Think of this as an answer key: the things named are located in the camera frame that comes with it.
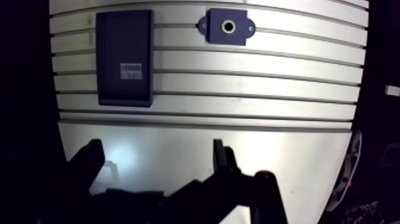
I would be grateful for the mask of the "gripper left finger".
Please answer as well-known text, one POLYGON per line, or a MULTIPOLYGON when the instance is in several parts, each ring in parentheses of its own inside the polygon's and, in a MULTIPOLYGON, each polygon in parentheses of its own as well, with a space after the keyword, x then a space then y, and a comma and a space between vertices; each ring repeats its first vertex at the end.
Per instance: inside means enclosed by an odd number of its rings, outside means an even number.
POLYGON ((162 192, 89 192, 104 164, 102 141, 91 139, 59 169, 46 204, 47 223, 155 223, 162 192))

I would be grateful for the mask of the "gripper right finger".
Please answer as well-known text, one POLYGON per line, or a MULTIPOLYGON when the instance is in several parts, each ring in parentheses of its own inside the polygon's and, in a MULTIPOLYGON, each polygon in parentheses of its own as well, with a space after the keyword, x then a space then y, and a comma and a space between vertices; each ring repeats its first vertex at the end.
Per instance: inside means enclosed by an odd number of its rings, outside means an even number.
POLYGON ((242 173, 235 154, 220 139, 213 141, 214 173, 193 180, 167 198, 165 219, 170 223, 220 223, 237 206, 250 209, 251 223, 287 223, 275 175, 242 173))

